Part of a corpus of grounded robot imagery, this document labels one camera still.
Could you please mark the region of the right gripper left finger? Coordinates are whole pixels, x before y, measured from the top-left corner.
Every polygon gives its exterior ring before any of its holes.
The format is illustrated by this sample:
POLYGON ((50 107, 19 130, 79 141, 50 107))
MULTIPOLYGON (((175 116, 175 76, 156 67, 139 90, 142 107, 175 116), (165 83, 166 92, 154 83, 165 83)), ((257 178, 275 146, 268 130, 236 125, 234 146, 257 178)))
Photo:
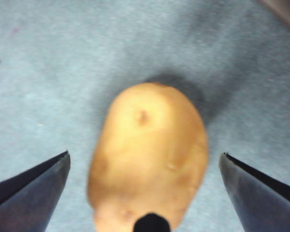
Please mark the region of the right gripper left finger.
POLYGON ((44 232, 71 166, 65 151, 0 182, 0 232, 44 232))

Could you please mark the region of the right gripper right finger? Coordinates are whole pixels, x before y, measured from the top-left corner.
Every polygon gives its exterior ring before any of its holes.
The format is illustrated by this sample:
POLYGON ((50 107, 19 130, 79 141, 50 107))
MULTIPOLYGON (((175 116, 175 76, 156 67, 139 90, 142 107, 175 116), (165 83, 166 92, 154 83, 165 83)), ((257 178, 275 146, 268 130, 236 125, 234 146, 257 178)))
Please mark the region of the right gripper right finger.
POLYGON ((246 232, 290 232, 290 186, 222 153, 219 169, 246 232))

